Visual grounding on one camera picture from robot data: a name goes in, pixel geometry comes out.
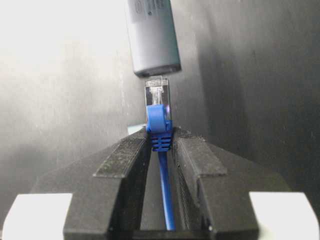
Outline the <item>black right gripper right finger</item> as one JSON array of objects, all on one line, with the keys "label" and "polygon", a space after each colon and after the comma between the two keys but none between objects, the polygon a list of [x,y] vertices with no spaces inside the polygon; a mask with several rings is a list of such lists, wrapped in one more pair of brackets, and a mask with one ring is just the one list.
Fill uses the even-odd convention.
[{"label": "black right gripper right finger", "polygon": [[250,192],[289,192],[284,178],[191,132],[173,130],[172,158],[182,227],[212,240],[256,240]]}]

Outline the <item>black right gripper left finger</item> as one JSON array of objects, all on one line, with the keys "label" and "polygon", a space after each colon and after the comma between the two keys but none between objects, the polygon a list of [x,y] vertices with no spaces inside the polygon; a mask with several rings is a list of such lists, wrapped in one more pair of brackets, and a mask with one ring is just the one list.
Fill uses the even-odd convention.
[{"label": "black right gripper left finger", "polygon": [[142,129],[38,177],[31,192],[72,195],[62,230],[66,240],[111,240],[141,226],[150,157]]}]

